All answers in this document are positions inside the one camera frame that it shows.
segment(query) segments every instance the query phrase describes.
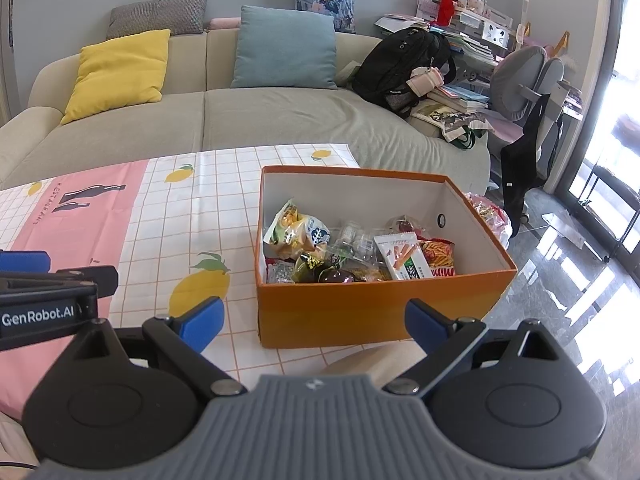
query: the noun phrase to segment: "orange box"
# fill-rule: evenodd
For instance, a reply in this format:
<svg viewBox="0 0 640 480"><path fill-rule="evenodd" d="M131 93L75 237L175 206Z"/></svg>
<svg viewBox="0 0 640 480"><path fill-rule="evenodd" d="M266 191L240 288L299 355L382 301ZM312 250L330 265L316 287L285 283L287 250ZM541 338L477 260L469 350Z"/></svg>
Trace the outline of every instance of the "orange box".
<svg viewBox="0 0 640 480"><path fill-rule="evenodd" d="M403 214L431 237L455 243L456 276L381 283L266 283L264 231L287 200L329 229L353 220L383 228ZM444 219L444 226L438 225ZM255 251L258 330L266 348L311 348L408 338L404 307L420 298L445 316L481 319L517 267L462 192L446 176L398 171L267 166L260 184Z"/></svg>

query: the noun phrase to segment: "red cloth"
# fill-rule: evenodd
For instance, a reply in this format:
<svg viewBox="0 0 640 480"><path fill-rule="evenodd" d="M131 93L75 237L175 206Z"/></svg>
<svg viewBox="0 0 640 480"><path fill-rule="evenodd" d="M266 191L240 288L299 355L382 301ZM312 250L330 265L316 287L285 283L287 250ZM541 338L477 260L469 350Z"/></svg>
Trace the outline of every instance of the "red cloth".
<svg viewBox="0 0 640 480"><path fill-rule="evenodd" d="M439 27L449 27L451 24L451 19L453 18L454 12L456 12L456 6L454 4L455 0L441 0L440 1L440 9L438 10L438 18L435 22L432 22L433 25L437 25Z"/></svg>

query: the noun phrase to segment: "sofa backrest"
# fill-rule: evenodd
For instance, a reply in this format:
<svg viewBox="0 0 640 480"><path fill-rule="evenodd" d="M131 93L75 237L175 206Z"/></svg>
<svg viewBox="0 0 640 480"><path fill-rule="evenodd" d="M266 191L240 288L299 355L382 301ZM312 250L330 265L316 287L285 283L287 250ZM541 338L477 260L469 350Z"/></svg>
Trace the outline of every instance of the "sofa backrest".
<svg viewBox="0 0 640 480"><path fill-rule="evenodd" d="M362 62L380 41L355 34L335 35L336 72L351 61ZM234 77L238 29L212 30L207 34L169 38L169 59L163 94L186 94L229 88ZM46 106L65 113L78 77L80 55L47 65L31 88L28 107Z"/></svg>

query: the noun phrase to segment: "lemon print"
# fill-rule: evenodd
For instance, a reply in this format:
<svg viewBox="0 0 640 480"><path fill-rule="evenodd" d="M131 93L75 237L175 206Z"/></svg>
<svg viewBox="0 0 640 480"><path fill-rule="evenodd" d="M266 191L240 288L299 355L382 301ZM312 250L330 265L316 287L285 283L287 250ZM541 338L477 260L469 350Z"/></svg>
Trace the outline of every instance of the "lemon print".
<svg viewBox="0 0 640 480"><path fill-rule="evenodd" d="M316 150L311 154L311 158L317 162L322 158L327 158L329 155L331 155L331 150Z"/></svg>
<svg viewBox="0 0 640 480"><path fill-rule="evenodd" d="M34 182L33 184L31 184L31 187L27 191L27 196L35 195L37 192L40 191L41 188L42 188L42 183L40 181Z"/></svg>
<svg viewBox="0 0 640 480"><path fill-rule="evenodd" d="M181 166L179 170L172 171L166 176L165 182L180 182L189 178L193 174L193 166L191 164L185 164Z"/></svg>
<svg viewBox="0 0 640 480"><path fill-rule="evenodd" d="M178 283L169 298L169 316L178 317L211 296L220 299L226 296L229 289L229 269L219 254L200 253L210 256L203 259L194 269L200 272L190 274Z"/></svg>

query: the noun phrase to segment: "white paper on floor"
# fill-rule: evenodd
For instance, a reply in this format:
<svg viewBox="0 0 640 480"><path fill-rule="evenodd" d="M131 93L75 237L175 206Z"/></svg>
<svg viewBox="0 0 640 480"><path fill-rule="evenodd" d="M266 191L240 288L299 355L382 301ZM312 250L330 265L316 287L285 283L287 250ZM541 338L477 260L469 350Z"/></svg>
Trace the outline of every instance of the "white paper on floor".
<svg viewBox="0 0 640 480"><path fill-rule="evenodd" d="M547 213L542 215L542 219L578 249L584 247L585 238L578 232L578 227L574 219L569 216L567 210L558 214Z"/></svg>

